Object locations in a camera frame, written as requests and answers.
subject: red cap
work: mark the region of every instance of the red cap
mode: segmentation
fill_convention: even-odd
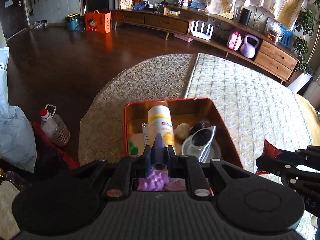
[[[46,115],[48,114],[48,110],[45,109],[45,108],[42,108],[41,111],[39,112],[39,114],[40,114],[41,116],[46,116]]]

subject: white wifi router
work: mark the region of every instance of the white wifi router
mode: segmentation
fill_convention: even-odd
[[[204,22],[202,23],[202,26],[201,26],[201,30],[198,32],[197,29],[198,29],[198,23],[199,21],[196,21],[196,26],[195,26],[195,30],[193,30],[193,27],[195,25],[195,22],[192,21],[192,24],[191,24],[191,35],[192,36],[195,36],[195,37],[198,37],[198,38],[201,38],[201,39],[204,39],[204,40],[210,40],[211,39],[211,36],[212,36],[212,32],[213,32],[213,26],[211,26],[211,29],[210,29],[210,24],[208,25],[208,28],[207,28],[207,32],[206,33],[203,33],[203,28],[204,28]]]

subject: pink sponge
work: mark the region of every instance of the pink sponge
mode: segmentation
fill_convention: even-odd
[[[169,177],[167,171],[150,170],[150,177],[139,179],[137,190],[141,191],[163,191],[164,186],[168,185]]]

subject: pink box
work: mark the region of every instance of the pink box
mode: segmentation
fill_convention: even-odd
[[[193,41],[192,38],[188,38],[188,37],[186,37],[186,36],[184,36],[184,35],[181,35],[181,34],[175,34],[174,36],[175,36],[176,38],[182,39],[182,40],[184,40],[184,41],[186,41],[186,42]]]

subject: black speaker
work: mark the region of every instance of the black speaker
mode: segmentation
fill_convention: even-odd
[[[240,18],[239,18],[239,23],[247,26],[250,20],[252,11],[242,8]]]

